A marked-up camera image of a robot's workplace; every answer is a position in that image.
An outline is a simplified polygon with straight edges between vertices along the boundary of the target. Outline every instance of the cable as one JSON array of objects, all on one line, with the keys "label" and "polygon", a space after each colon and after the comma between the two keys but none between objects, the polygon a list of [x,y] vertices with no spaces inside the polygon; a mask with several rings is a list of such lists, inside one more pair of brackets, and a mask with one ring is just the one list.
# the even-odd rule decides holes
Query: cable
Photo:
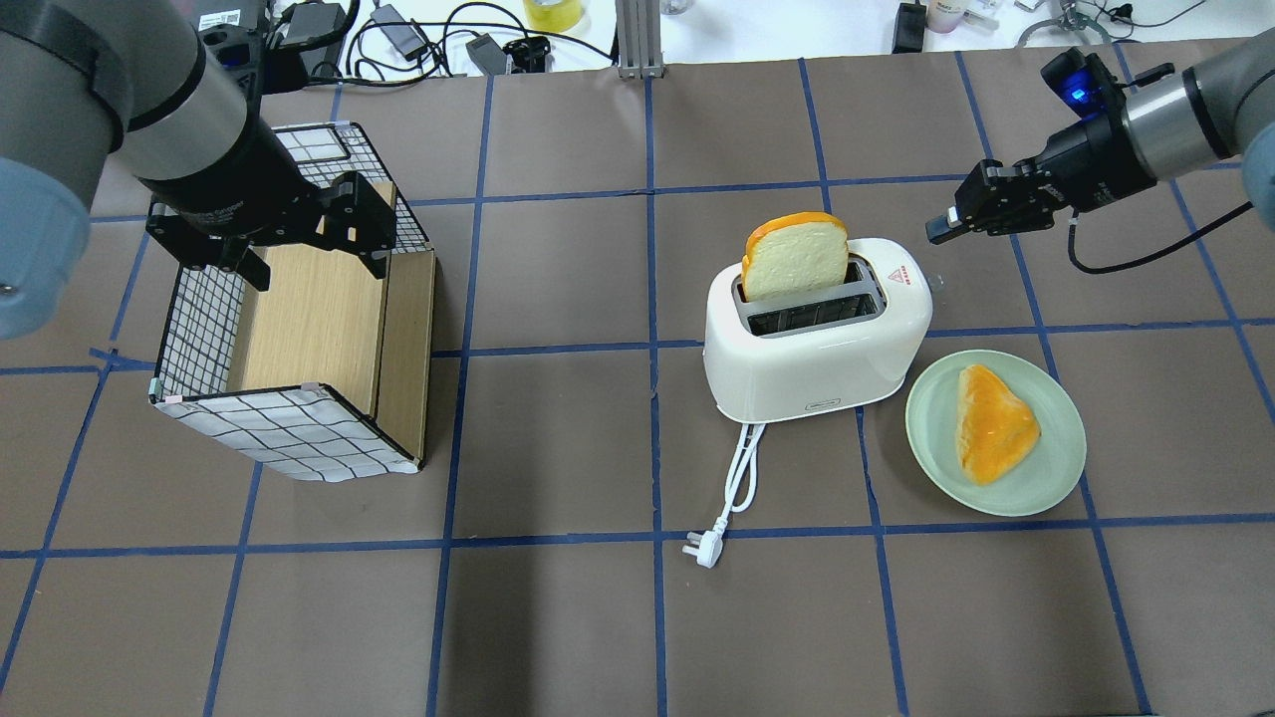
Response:
[{"label": "cable", "polygon": [[[351,0],[351,1],[352,3],[357,3],[358,0]],[[478,22],[463,22],[463,23],[458,23],[458,22],[455,22],[456,13],[460,11],[462,9],[469,8],[469,6],[495,6],[495,8],[500,9],[500,10],[502,10],[502,11],[505,11],[510,17],[513,17],[518,22],[518,26],[510,26],[510,24],[505,24],[505,23],[478,23]],[[458,29],[450,29],[449,31],[448,28],[450,28],[451,26],[464,26],[464,27],[459,27]],[[421,55],[421,57],[419,57],[419,60],[417,61],[416,65],[409,66],[409,68],[402,68],[402,66],[391,65],[389,63],[384,63],[384,61],[368,57],[366,55],[366,52],[363,51],[363,37],[366,36],[366,33],[368,31],[371,31],[371,29],[385,28],[385,27],[412,27],[413,29],[416,29],[416,32],[418,32],[421,34],[421,37],[425,40],[425,43],[426,43],[426,52]],[[442,27],[445,32],[444,32],[442,37],[437,42],[433,42],[432,40],[430,40],[427,32],[425,31],[426,27]],[[441,23],[437,23],[437,22],[417,22],[417,20],[402,20],[402,22],[375,22],[375,20],[367,20],[349,38],[349,46],[348,46],[348,48],[346,51],[344,73],[338,73],[338,75],[340,75],[340,77],[330,77],[330,78],[329,77],[311,77],[309,84],[310,85],[330,85],[330,84],[346,83],[346,84],[353,84],[353,85],[357,85],[357,87],[386,87],[386,88],[395,88],[395,87],[407,87],[407,85],[411,85],[411,84],[416,84],[416,83],[422,82],[422,80],[425,80],[425,79],[427,79],[430,77],[433,77],[436,73],[442,73],[446,77],[454,77],[451,74],[450,63],[448,61],[446,42],[448,42],[449,38],[455,37],[458,34],[470,34],[473,37],[479,37],[479,33],[477,31],[472,29],[474,27],[509,29],[509,31],[521,32],[525,37],[530,37],[530,33],[528,32],[527,27],[521,23],[521,20],[516,15],[514,15],[513,13],[509,13],[507,10],[505,10],[504,8],[500,8],[499,5],[492,5],[491,3],[483,3],[483,1],[478,1],[478,0],[472,1],[472,3],[464,3],[464,4],[462,4],[460,6],[458,6],[456,9],[454,9],[451,11],[451,14],[449,14],[449,17],[448,17],[446,20],[444,20]],[[567,41],[567,42],[574,42],[576,45],[586,47],[588,50],[592,50],[593,52],[598,54],[602,57],[606,57],[607,61],[611,65],[615,65],[617,63],[617,59],[615,56],[612,56],[612,54],[604,52],[603,50],[598,48],[597,46],[590,45],[589,42],[585,42],[585,41],[583,41],[580,38],[571,37],[569,34],[560,34],[560,33],[556,33],[556,32],[541,32],[538,34],[543,34],[543,36],[547,36],[547,37],[555,37],[555,38],[564,40],[564,41]],[[432,60],[432,66],[430,66],[428,69],[425,69],[426,60]],[[372,68],[376,71],[377,79],[368,79],[368,78],[363,77],[362,68],[365,65]],[[398,71],[398,73],[417,70],[417,71],[421,71],[421,74],[416,75],[416,77],[411,77],[411,78],[404,78],[404,79],[388,80],[388,79],[385,79],[385,73],[381,71],[382,69],[388,69],[388,70],[393,70],[393,71]]]},{"label": "cable", "polygon": [[451,10],[451,13],[448,14],[448,19],[442,22],[442,34],[448,34],[448,28],[451,27],[451,20],[456,19],[456,15],[460,13],[460,10],[464,10],[465,8],[491,8],[493,10],[500,10],[501,13],[505,13],[506,15],[509,15],[510,18],[513,18],[515,23],[518,23],[518,28],[523,31],[523,37],[530,37],[532,36],[529,32],[527,32],[527,26],[523,24],[523,19],[521,18],[519,18],[514,13],[510,13],[509,10],[506,10],[505,8],[501,8],[500,5],[497,5],[495,3],[486,3],[484,0],[472,0],[469,3],[462,3],[462,4],[456,5]]},{"label": "cable", "polygon": [[[734,445],[734,457],[731,459],[731,468],[725,473],[725,490],[723,498],[725,506],[722,514],[713,523],[713,528],[703,533],[686,533],[687,545],[682,546],[682,552],[695,556],[695,563],[704,568],[717,565],[722,558],[722,540],[732,513],[743,513],[752,505],[752,499],[757,496],[757,444],[761,443],[762,434],[766,432],[766,424],[743,424],[740,427],[740,441]],[[740,495],[740,484],[743,482],[743,473],[748,472],[748,491],[743,503],[736,504]]]},{"label": "cable", "polygon": [[324,65],[328,65],[329,68],[332,68],[332,75],[333,77],[339,77],[340,75],[340,68],[338,68],[337,63],[333,63],[332,60],[324,60],[321,63],[315,64],[314,68],[310,68],[310,71],[311,73],[317,73],[319,68],[321,68]]},{"label": "cable", "polygon": [[1133,27],[1164,27],[1164,26],[1167,26],[1167,24],[1172,23],[1173,20],[1176,20],[1176,19],[1181,18],[1182,15],[1184,15],[1184,14],[1190,13],[1191,10],[1195,10],[1195,9],[1196,9],[1196,8],[1198,8],[1200,5],[1204,5],[1204,4],[1206,3],[1206,1],[1207,1],[1207,0],[1200,0],[1200,1],[1198,1],[1198,3],[1196,3],[1195,5],[1191,5],[1191,6],[1190,6],[1190,8],[1187,8],[1186,10],[1182,10],[1181,13],[1178,13],[1178,14],[1173,15],[1172,18],[1169,18],[1169,19],[1164,20],[1163,23],[1153,23],[1153,24],[1141,24],[1141,23],[1135,23],[1133,20],[1131,20],[1131,19],[1127,19],[1127,18],[1126,18],[1126,19],[1121,19],[1121,20],[1116,20],[1116,22],[1119,22],[1119,23],[1128,23],[1128,24],[1131,24],[1131,26],[1133,26]]},{"label": "cable", "polygon": [[1102,5],[1099,5],[1094,0],[1080,0],[1080,1],[1085,3],[1086,5],[1093,5],[1098,10],[1099,15],[1107,15],[1107,22],[1116,23],[1116,24],[1128,26],[1128,32],[1125,33],[1123,36],[1116,38],[1116,40],[1128,40],[1133,34],[1133,31],[1136,28],[1164,27],[1164,26],[1172,23],[1173,20],[1181,18],[1182,15],[1190,13],[1191,10],[1195,10],[1200,5],[1204,5],[1207,0],[1198,0],[1196,4],[1191,5],[1190,8],[1182,10],[1181,13],[1173,15],[1172,18],[1169,18],[1167,20],[1163,20],[1163,22],[1159,22],[1159,23],[1135,23],[1132,19],[1130,19],[1130,17],[1119,14],[1121,8],[1125,8],[1125,6],[1130,8],[1128,11],[1132,13],[1132,8],[1133,8],[1132,4],[1122,5],[1121,8],[1117,8],[1114,10],[1109,10],[1109,9],[1107,9],[1108,0],[1103,0]]},{"label": "cable", "polygon": [[1218,217],[1216,219],[1209,222],[1207,225],[1205,225],[1200,230],[1195,231],[1190,236],[1187,236],[1187,237],[1184,237],[1184,239],[1182,239],[1182,240],[1179,240],[1179,241],[1177,241],[1174,244],[1170,244],[1169,246],[1165,246],[1164,249],[1160,249],[1159,251],[1148,254],[1146,256],[1142,256],[1140,259],[1133,259],[1131,262],[1123,262],[1123,263],[1119,263],[1119,264],[1109,264],[1107,267],[1090,267],[1088,264],[1081,263],[1080,259],[1076,258],[1076,225],[1080,223],[1080,219],[1079,219],[1079,217],[1080,217],[1080,209],[1072,209],[1072,212],[1071,212],[1071,221],[1067,222],[1070,225],[1067,227],[1067,258],[1071,259],[1071,264],[1074,267],[1076,267],[1081,272],[1085,272],[1086,274],[1111,274],[1113,272],[1123,272],[1125,269],[1133,269],[1133,268],[1141,267],[1144,264],[1150,264],[1151,262],[1155,262],[1156,259],[1163,259],[1164,256],[1168,256],[1169,254],[1173,254],[1178,249],[1182,249],[1183,246],[1188,246],[1188,245],[1191,245],[1191,244],[1193,244],[1193,242],[1204,239],[1204,236],[1207,235],[1209,232],[1211,232],[1213,230],[1220,227],[1221,225],[1229,222],[1230,219],[1234,219],[1235,217],[1243,214],[1244,212],[1247,212],[1247,211],[1250,211],[1252,208],[1253,208],[1253,203],[1252,202],[1244,202],[1239,207],[1235,207],[1230,212],[1227,212],[1225,214],[1223,214],[1223,216]]}]

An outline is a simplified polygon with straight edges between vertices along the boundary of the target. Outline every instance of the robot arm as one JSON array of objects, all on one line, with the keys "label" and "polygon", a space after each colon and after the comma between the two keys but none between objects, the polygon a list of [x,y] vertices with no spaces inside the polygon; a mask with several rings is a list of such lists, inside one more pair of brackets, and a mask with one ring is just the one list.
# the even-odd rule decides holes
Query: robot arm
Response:
[{"label": "robot arm", "polygon": [[926,225],[931,242],[1049,228],[1058,209],[1090,212],[1237,153],[1244,190],[1275,230],[1275,29],[1181,74],[1144,73],[1130,97],[1096,55],[1075,48],[1040,75],[1080,121],[1011,167],[980,161],[955,205]]},{"label": "robot arm", "polygon": [[116,149],[154,193],[148,231],[184,267],[264,291],[251,246],[303,242],[385,276],[393,209],[356,172],[329,188],[302,177],[255,111],[266,68],[241,71],[264,40],[250,52],[237,31],[196,34],[170,0],[0,3],[0,338],[52,316]]}]

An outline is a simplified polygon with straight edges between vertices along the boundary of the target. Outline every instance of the white power cord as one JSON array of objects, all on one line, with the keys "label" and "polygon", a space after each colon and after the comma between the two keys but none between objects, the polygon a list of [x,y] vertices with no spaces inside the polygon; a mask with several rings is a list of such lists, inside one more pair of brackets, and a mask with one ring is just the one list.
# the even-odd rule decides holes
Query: white power cord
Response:
[{"label": "white power cord", "polygon": [[[752,505],[752,499],[757,495],[757,444],[761,443],[761,434],[766,431],[766,424],[743,424],[740,429],[740,441],[734,445],[734,458],[731,459],[731,469],[725,473],[725,508],[718,515],[713,528],[703,533],[686,533],[690,545],[682,546],[682,552],[694,555],[695,561],[705,568],[717,565],[722,558],[722,535],[725,533],[731,513],[743,513]],[[743,482],[743,472],[748,472],[748,492],[743,503],[736,505],[734,499],[740,494],[740,484]]]}]

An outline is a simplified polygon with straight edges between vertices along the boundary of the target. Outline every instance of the green plate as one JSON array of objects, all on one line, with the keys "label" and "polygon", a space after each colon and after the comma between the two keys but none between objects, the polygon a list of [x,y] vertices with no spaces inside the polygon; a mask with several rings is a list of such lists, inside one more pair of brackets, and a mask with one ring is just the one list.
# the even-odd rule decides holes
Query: green plate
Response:
[{"label": "green plate", "polygon": [[[1040,440],[998,481],[979,486],[956,458],[956,394],[960,373],[982,364],[1031,407]],[[1076,404],[1049,374],[1017,356],[973,350],[943,356],[926,369],[908,394],[908,443],[940,490],[992,515],[1033,515],[1048,510],[1080,482],[1085,467],[1085,426]]]}]

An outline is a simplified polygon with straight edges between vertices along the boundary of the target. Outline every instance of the white toaster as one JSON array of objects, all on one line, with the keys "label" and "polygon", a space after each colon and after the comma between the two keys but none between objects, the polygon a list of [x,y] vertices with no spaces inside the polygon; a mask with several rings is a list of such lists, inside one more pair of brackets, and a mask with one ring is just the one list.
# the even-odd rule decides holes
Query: white toaster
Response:
[{"label": "white toaster", "polygon": [[903,385],[933,302],[915,259],[886,239],[852,239],[845,282],[745,301],[741,264],[713,279],[704,370],[718,410],[741,424],[787,421],[889,397]]}]

